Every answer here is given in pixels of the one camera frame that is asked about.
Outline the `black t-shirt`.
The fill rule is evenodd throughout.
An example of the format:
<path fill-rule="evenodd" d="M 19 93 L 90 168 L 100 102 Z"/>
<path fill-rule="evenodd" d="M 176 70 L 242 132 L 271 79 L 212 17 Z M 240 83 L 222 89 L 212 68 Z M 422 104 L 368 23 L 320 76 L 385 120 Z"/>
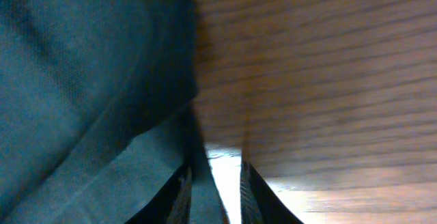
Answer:
<path fill-rule="evenodd" d="M 193 108 L 193 0 L 1 0 L 1 222 L 125 223 L 182 165 L 225 211 Z"/>

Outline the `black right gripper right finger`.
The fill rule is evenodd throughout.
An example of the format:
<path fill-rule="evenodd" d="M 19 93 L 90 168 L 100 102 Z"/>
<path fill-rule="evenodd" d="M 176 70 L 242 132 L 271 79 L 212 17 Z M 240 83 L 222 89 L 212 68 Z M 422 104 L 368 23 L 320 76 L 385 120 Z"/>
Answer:
<path fill-rule="evenodd" d="M 242 224 L 303 224 L 246 161 L 241 164 L 240 204 Z"/>

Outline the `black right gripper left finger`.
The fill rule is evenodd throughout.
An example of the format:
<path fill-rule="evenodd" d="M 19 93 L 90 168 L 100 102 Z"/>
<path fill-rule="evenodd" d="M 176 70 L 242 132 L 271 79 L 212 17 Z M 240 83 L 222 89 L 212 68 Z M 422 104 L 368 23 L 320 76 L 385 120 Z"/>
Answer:
<path fill-rule="evenodd" d="M 192 171 L 182 165 L 152 200 L 125 224 L 188 224 L 191 213 Z"/>

